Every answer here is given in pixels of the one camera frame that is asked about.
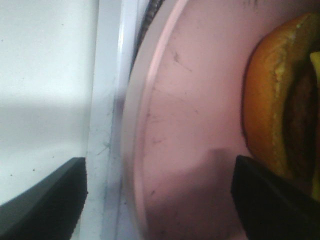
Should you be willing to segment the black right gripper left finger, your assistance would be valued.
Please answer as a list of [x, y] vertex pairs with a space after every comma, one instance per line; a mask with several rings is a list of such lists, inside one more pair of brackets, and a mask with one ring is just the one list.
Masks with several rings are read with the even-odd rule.
[[71, 239], [87, 194], [86, 159], [74, 157], [0, 206], [0, 238]]

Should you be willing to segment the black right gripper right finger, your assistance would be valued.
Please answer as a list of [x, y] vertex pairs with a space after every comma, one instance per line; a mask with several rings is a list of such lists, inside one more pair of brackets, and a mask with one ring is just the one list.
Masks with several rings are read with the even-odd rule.
[[320, 204], [254, 159], [235, 159], [231, 195], [249, 240], [318, 240]]

